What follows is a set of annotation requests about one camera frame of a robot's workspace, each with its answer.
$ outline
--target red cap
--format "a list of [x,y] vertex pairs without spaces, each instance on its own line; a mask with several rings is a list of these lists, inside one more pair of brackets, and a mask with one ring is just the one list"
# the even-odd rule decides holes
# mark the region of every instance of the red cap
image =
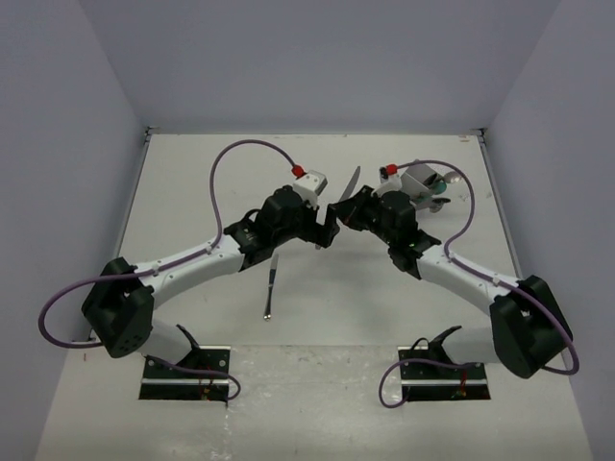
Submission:
[[397,173],[397,165],[391,163],[390,165],[386,165],[386,174],[388,176],[395,175]]
[[294,165],[290,171],[295,175],[295,178],[301,178],[306,173],[301,165]]

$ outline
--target white table surface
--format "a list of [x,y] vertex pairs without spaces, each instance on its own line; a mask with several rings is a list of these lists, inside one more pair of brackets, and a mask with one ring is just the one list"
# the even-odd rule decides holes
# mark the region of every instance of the white table surface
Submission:
[[[172,255],[214,236],[209,167],[240,135],[155,135],[122,246],[130,262]],[[477,140],[471,136],[258,136],[325,173],[322,203],[337,200],[355,167],[359,185],[378,183],[386,163],[450,161],[477,191],[475,224],[455,250],[501,273],[511,257]],[[240,147],[222,161],[216,193],[223,221],[260,207],[292,177],[263,147]],[[441,239],[463,225],[467,188],[419,222]],[[445,290],[394,268],[366,232],[342,229],[316,252],[304,242],[279,250],[273,319],[262,321],[268,264],[204,283],[156,315],[181,323],[202,344],[233,346],[231,371],[244,391],[229,409],[209,402],[139,401],[142,358],[70,352],[37,459],[591,459],[568,379],[539,373],[522,380],[489,365],[492,400],[380,407],[381,373],[396,346],[452,325],[488,319]],[[558,358],[554,362],[561,366]],[[397,378],[386,386],[399,397]]]

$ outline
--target knife blade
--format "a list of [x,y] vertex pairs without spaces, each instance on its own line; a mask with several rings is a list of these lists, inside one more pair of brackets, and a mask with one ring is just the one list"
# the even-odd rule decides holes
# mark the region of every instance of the knife blade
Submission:
[[271,257],[271,265],[269,266],[269,285],[267,292],[267,303],[265,305],[265,312],[262,315],[262,318],[265,322],[269,322],[271,320],[271,297],[273,295],[273,285],[276,282],[276,272],[278,271],[278,259],[280,259],[280,255],[275,253]]
[[[359,176],[361,176],[360,166],[355,169],[355,173],[353,173],[353,176],[350,177],[350,180],[348,181],[344,192],[342,192],[342,195],[339,197],[338,202],[343,202],[344,200],[349,199],[351,195],[353,195],[353,191],[355,190],[355,187],[357,187]],[[316,245],[316,250],[320,250],[320,248],[320,245]]]

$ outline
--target black metal bracket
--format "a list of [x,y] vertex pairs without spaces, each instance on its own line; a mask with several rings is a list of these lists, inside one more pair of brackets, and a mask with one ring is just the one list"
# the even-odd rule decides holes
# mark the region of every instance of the black metal bracket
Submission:
[[[398,348],[400,360],[434,358],[431,348],[418,346]],[[468,369],[449,370],[423,363],[409,363],[400,367],[402,398],[405,401],[490,400],[487,374],[483,364]]]
[[[193,349],[180,363],[192,370],[228,373],[231,348],[200,346]],[[226,379],[203,378],[165,367],[154,360],[145,360],[139,392],[140,400],[206,400],[229,399]]]

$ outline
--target gray wall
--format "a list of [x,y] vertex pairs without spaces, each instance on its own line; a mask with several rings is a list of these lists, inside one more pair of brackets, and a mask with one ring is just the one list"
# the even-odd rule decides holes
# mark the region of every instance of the gray wall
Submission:
[[550,281],[576,334],[600,460],[615,459],[614,19],[612,0],[562,1],[487,136],[522,270]]
[[81,0],[167,132],[486,127],[558,0]]
[[[0,459],[33,459],[64,351],[37,313],[100,271],[118,234],[142,129],[76,1],[0,2]],[[84,292],[49,322],[84,324]]]

